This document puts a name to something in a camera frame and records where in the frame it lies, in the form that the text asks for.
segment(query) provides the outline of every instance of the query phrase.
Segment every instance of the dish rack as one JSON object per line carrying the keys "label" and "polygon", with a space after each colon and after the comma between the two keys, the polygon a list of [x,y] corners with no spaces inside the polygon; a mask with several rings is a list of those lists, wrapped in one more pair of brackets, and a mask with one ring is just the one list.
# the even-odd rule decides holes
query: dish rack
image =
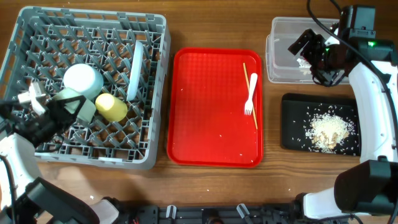
{"label": "dish rack", "polygon": [[[126,101],[136,41],[144,44],[137,96]],[[100,71],[103,93],[127,104],[126,118],[108,122],[97,115],[89,125],[74,123],[55,152],[35,153],[40,161],[73,162],[99,167],[151,169],[160,131],[160,103],[170,52],[164,16],[132,12],[49,7],[21,9],[0,70],[0,98],[15,100],[32,80],[53,96],[65,88],[65,71],[85,63]],[[31,119],[27,110],[14,114]],[[40,150],[59,144],[46,142]]]}

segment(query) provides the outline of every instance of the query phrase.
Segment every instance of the cable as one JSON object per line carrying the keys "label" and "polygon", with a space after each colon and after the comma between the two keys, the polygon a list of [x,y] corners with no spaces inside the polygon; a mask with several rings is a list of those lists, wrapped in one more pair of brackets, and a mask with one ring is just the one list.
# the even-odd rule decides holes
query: cable
{"label": "cable", "polygon": [[7,176],[8,176],[8,183],[10,185],[10,193],[11,193],[11,213],[12,213],[12,223],[17,223],[17,213],[15,211],[15,189],[14,189],[14,179],[12,178],[12,172],[10,168],[10,164],[8,163],[5,156],[0,155],[0,159],[4,162],[4,166],[6,167]]}
{"label": "cable", "polygon": [[342,215],[342,216],[338,216],[338,217],[322,218],[322,219],[317,220],[316,223],[326,222],[326,221],[330,221],[330,220],[343,219],[343,218],[350,218],[351,220],[356,219],[356,221],[358,221],[359,224],[363,224],[362,220],[355,214]]}
{"label": "cable", "polygon": [[337,2],[335,0],[330,0],[331,3],[333,3],[333,5],[335,5],[335,7],[338,10],[338,13],[341,14],[341,8],[340,6],[337,4]]}
{"label": "cable", "polygon": [[388,220],[388,224],[393,224],[394,220],[396,219],[396,216],[398,214],[398,197],[397,197],[397,201],[396,201],[396,205],[394,207],[394,213],[390,216],[390,219]]}
{"label": "cable", "polygon": [[[341,11],[340,7],[338,6],[338,4],[336,2],[334,2],[334,0],[330,0],[335,6],[336,8]],[[398,120],[397,120],[397,112],[394,106],[394,102],[392,101],[392,96],[391,96],[391,92],[390,89],[387,87],[386,82],[383,80],[382,76],[384,75],[379,69],[376,68],[376,66],[373,65],[373,63],[371,61],[369,61],[363,54],[361,54],[361,52],[357,51],[353,46],[351,46],[349,43],[347,43],[346,41],[344,41],[343,39],[339,38],[337,35],[335,35],[334,33],[330,32],[330,30],[325,27],[318,19],[317,17],[312,13],[311,11],[311,0],[307,1],[307,11],[310,14],[310,16],[312,17],[312,19],[315,21],[315,23],[318,24],[318,26],[320,26],[326,33],[328,33],[329,35],[331,35],[332,37],[334,37],[336,40],[339,40],[340,43],[344,44],[345,46],[347,46],[350,50],[352,50],[360,59],[360,61],[362,63],[364,63],[366,66],[368,66],[368,68],[378,77],[378,79],[380,79],[381,85],[384,89],[384,93],[387,96],[387,100],[391,109],[391,115],[392,115],[392,121],[393,121],[393,125],[394,125],[394,132],[395,132],[395,141],[398,141]],[[393,223],[396,216],[398,214],[398,198],[397,198],[397,202],[395,204],[394,207],[394,213],[390,216],[390,221],[389,223]]]}

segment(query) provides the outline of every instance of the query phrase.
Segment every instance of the wooden table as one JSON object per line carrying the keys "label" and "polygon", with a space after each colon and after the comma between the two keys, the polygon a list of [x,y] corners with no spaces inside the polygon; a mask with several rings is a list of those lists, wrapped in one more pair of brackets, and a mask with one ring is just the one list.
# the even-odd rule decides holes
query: wooden table
{"label": "wooden table", "polygon": [[[266,63],[266,37],[276,16],[308,17],[304,0],[241,1],[145,1],[145,0],[10,0],[0,2],[0,56],[4,57],[19,10],[24,6],[65,7],[107,11],[150,12],[167,18],[174,54],[182,47],[251,49]],[[397,1],[338,1],[340,4],[376,6],[377,37],[398,43]],[[327,0],[314,1],[318,17],[338,18]],[[263,73],[264,159],[255,169],[178,166],[167,157],[170,77],[167,75],[162,102],[162,125],[158,159],[152,170],[114,170],[74,164],[39,164],[44,177],[63,190],[95,203],[104,196],[159,206],[258,205],[289,202],[301,192],[332,187],[336,176],[359,164],[358,157],[303,153],[280,147],[280,101],[282,95],[308,93],[353,98],[348,85],[324,88],[316,85],[281,85]],[[386,223],[387,218],[365,218],[368,223]]]}

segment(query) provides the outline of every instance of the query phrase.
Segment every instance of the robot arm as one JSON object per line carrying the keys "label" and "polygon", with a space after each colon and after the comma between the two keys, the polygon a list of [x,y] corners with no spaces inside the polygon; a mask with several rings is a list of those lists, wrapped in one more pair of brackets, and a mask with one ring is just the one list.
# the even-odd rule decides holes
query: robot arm
{"label": "robot arm", "polygon": [[[11,168],[7,170],[6,163],[0,162],[0,223],[13,223],[14,217],[8,215],[12,212],[18,223],[36,223],[35,217],[43,211],[53,215],[51,223],[113,223],[119,211],[108,199],[88,206],[44,180],[34,156],[39,144],[51,140],[54,134],[63,133],[76,119],[81,123],[91,121],[94,104],[73,90],[64,89],[43,106],[39,102],[44,97],[40,84],[32,82],[29,90],[19,95],[19,103],[32,103],[38,115],[34,119],[23,121],[13,116],[12,107],[19,106],[16,102],[0,105],[0,113],[6,119],[3,129],[9,132],[0,142],[0,156],[9,161]],[[13,180],[11,187],[5,175],[9,171]]]}
{"label": "robot arm", "polygon": [[337,85],[341,81],[339,72],[345,71],[354,90],[361,129],[361,164],[340,174],[333,188],[298,195],[298,217],[303,219],[319,220],[347,213],[391,215],[398,203],[398,157],[392,115],[398,103],[398,56],[391,41],[374,38],[373,24],[373,7],[349,6],[343,9],[335,34],[383,73],[381,79],[390,91],[393,108],[380,77],[338,40],[331,37],[325,41],[321,35],[306,30],[289,47],[293,54],[303,49],[301,56],[312,65],[317,84]]}

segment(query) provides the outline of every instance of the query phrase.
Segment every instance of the white cup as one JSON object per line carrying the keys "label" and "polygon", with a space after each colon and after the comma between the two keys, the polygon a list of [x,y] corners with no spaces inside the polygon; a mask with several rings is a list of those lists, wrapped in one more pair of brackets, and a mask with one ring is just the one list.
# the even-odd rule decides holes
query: white cup
{"label": "white cup", "polygon": [[65,88],[71,88],[92,100],[98,96],[104,85],[104,78],[99,71],[86,64],[70,67],[63,76]]}

